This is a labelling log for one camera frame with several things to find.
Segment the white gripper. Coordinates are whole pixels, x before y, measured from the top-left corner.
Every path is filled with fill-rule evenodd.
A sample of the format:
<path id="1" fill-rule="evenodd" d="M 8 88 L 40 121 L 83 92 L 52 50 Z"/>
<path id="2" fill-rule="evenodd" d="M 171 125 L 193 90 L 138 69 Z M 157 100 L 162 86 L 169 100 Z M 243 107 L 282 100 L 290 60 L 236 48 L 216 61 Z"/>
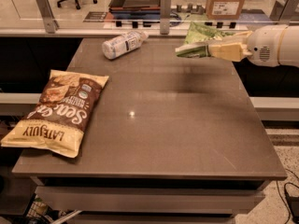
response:
<path id="1" fill-rule="evenodd" d="M 226 61 L 240 62 L 248 57 L 255 65 L 276 67 L 279 66 L 279 48 L 286 28 L 287 25 L 267 25 L 255 32 L 239 32 L 208 40 L 208 52 L 212 57 Z"/>

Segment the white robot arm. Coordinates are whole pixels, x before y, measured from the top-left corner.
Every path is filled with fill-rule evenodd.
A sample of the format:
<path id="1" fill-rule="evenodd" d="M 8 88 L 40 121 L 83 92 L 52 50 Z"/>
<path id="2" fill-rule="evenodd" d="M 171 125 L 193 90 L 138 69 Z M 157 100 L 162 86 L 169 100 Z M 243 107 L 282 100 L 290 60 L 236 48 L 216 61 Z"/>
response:
<path id="1" fill-rule="evenodd" d="M 299 27 L 266 25 L 209 41 L 207 48 L 212 57 L 227 61 L 240 62 L 247 58 L 258 66 L 299 67 Z"/>

